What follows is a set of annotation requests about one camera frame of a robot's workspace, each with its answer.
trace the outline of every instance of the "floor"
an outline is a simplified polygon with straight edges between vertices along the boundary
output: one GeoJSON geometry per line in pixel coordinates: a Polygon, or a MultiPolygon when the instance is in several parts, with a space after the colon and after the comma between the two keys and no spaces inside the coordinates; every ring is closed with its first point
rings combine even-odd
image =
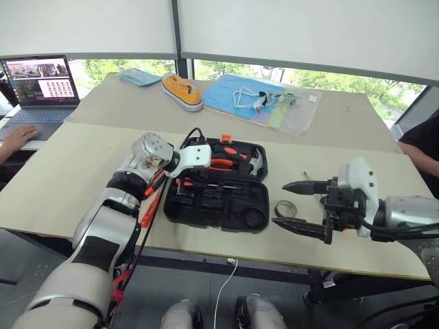
{"type": "MultiPolygon", "coordinates": [[[[0,284],[0,327],[11,328],[32,297],[23,298],[9,306],[4,304],[37,291],[64,258],[4,230],[0,230],[0,250],[0,278],[18,281],[16,286],[0,284]]],[[[204,327],[211,328],[217,293],[225,279],[226,276],[217,274],[138,267],[127,288],[125,300],[119,307],[116,328],[158,329],[166,310],[186,298],[200,307],[204,327]]],[[[307,286],[299,284],[232,278],[219,301],[217,328],[235,327],[236,298],[250,293],[259,293],[271,300],[283,315],[289,329],[355,328],[364,317],[384,307],[438,295],[436,288],[426,286],[365,297],[363,300],[308,307],[302,301],[302,295],[307,289],[307,286]]],[[[380,328],[420,310],[422,306],[397,310],[381,316],[364,328],[380,328]]]]}

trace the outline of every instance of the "tool case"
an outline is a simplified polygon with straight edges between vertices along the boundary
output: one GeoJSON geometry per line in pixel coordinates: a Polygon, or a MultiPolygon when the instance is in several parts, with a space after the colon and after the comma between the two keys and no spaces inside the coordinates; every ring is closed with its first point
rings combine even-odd
{"type": "MultiPolygon", "coordinates": [[[[170,182],[163,210],[170,221],[234,232],[260,232],[268,224],[265,150],[257,144],[206,138],[210,168],[189,169],[170,182]]],[[[190,138],[186,146],[197,145],[190,138]]]]}

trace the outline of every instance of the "human hand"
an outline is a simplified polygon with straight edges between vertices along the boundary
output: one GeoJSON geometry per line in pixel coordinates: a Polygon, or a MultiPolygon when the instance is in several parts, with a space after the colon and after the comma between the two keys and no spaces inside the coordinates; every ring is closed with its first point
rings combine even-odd
{"type": "Polygon", "coordinates": [[[26,142],[37,135],[36,126],[25,125],[12,130],[3,141],[2,148],[11,154],[18,151],[26,142]]]}

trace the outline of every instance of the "black sleeve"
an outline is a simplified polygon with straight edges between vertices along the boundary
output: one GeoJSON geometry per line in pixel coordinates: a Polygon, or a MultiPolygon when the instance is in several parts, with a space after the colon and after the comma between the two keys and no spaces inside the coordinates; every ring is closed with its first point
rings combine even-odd
{"type": "Polygon", "coordinates": [[[416,127],[406,132],[400,139],[400,142],[416,146],[421,151],[429,148],[427,145],[430,142],[432,132],[437,131],[438,116],[434,116],[416,127]]]}

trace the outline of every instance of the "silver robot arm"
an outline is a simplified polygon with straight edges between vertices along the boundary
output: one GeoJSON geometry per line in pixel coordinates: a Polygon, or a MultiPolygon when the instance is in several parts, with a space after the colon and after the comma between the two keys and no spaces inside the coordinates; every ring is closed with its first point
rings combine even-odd
{"type": "Polygon", "coordinates": [[[320,200],[324,207],[323,223],[318,225],[289,217],[272,219],[274,223],[326,244],[331,244],[334,230],[347,228],[374,241],[398,241],[420,258],[439,287],[439,200],[379,199],[377,179],[363,158],[342,165],[338,176],[330,180],[292,182],[283,189],[302,195],[324,195],[320,200]]]}
{"type": "Polygon", "coordinates": [[[138,139],[78,225],[74,253],[50,274],[13,328],[105,328],[115,268],[126,269],[134,253],[139,208],[152,177],[159,169],[176,177],[210,163],[208,145],[174,150],[153,133],[138,139]]]}

